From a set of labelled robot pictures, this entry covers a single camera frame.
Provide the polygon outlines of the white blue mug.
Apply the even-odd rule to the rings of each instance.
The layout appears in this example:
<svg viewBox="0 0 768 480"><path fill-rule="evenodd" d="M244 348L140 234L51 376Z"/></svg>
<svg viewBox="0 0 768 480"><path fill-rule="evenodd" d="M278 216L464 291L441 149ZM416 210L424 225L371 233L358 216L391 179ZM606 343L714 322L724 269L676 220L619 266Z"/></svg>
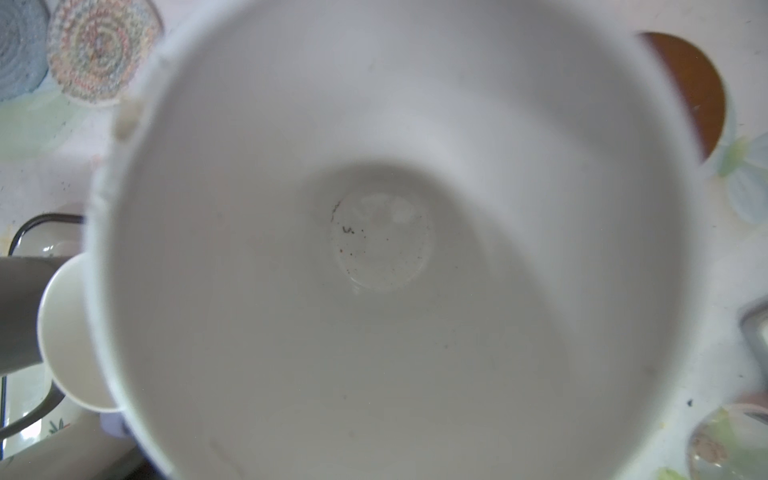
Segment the white blue mug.
<svg viewBox="0 0 768 480"><path fill-rule="evenodd" d="M213 1L87 209L110 390L172 479L615 479L689 352L695 139L594 1Z"/></svg>

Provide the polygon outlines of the multicolour woven coaster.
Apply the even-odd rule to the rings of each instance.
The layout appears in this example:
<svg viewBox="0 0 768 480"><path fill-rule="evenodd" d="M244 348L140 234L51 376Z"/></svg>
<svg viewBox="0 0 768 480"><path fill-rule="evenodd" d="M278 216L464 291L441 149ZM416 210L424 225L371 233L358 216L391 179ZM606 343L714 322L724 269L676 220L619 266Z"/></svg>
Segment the multicolour woven coaster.
<svg viewBox="0 0 768 480"><path fill-rule="evenodd" d="M60 1L47 29L50 75L75 102L114 105L164 32L152 1Z"/></svg>

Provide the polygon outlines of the matte brown round coaster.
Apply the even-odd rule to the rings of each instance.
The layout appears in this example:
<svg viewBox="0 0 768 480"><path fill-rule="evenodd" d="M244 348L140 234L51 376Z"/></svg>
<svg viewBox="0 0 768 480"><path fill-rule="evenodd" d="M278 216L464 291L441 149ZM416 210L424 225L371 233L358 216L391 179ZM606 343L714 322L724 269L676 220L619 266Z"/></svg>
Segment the matte brown round coaster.
<svg viewBox="0 0 768 480"><path fill-rule="evenodd" d="M726 124L726 91L710 58L679 36L645 31L639 36L655 51L684 100L701 149L701 162L715 151Z"/></svg>

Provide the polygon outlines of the grey blue woven coaster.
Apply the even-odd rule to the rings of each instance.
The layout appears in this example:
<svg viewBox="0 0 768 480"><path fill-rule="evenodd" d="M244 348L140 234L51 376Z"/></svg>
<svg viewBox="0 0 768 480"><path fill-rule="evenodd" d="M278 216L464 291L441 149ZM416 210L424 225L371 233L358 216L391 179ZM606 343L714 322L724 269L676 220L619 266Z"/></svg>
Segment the grey blue woven coaster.
<svg viewBox="0 0 768 480"><path fill-rule="evenodd" d="M34 91L46 77L49 18L44 1L1 2L1 101Z"/></svg>

